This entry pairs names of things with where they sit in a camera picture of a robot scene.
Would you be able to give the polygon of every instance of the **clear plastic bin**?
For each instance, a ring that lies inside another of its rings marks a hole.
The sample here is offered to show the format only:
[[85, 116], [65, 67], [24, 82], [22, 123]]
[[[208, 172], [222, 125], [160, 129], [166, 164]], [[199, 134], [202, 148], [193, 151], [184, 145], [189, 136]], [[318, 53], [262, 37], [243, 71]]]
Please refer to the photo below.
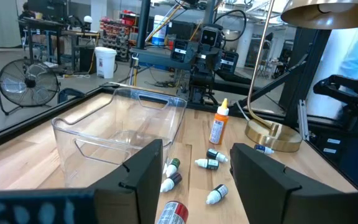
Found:
[[119, 88], [111, 101], [74, 122], [54, 118], [66, 187], [89, 186], [154, 139], [163, 141], [164, 164], [185, 108], [181, 98]]

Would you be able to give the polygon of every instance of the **fan grille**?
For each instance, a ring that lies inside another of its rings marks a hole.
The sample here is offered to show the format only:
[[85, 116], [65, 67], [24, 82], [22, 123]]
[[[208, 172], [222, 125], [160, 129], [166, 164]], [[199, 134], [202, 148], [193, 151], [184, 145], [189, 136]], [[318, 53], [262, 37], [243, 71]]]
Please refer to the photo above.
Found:
[[58, 91], [54, 72], [42, 63], [30, 64], [28, 59], [15, 60], [0, 72], [0, 91], [19, 106], [41, 106]]

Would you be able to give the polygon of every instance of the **brass lamp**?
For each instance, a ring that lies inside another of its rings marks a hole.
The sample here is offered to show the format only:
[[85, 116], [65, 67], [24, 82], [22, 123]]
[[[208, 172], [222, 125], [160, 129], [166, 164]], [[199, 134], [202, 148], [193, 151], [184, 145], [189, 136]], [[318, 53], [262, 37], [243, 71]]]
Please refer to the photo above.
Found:
[[[260, 63], [267, 27], [269, 26], [274, 0], [270, 2], [257, 61], [252, 75], [248, 95], [252, 95]], [[347, 29], [358, 27], [358, 1], [356, 0], [289, 0], [281, 16], [282, 20], [310, 29]], [[302, 138], [294, 129], [280, 123], [265, 121], [247, 107], [252, 120], [248, 121], [246, 135], [254, 142], [271, 147], [276, 151], [295, 152], [299, 150]]]

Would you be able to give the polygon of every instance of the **red and white can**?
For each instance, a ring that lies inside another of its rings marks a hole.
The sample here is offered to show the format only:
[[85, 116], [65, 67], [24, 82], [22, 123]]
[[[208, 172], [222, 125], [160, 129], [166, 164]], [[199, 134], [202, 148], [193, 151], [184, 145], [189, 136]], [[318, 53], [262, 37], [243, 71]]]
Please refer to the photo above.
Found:
[[171, 201], [165, 204], [157, 224], [185, 224], [189, 211], [180, 202]]

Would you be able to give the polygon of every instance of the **lamp shade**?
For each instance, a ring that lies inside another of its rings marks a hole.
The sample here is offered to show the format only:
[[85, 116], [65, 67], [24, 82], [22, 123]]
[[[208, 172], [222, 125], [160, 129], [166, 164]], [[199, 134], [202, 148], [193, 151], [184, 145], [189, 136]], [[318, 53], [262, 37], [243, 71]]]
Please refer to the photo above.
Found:
[[358, 27], [358, 0], [289, 0], [283, 21], [310, 29]]

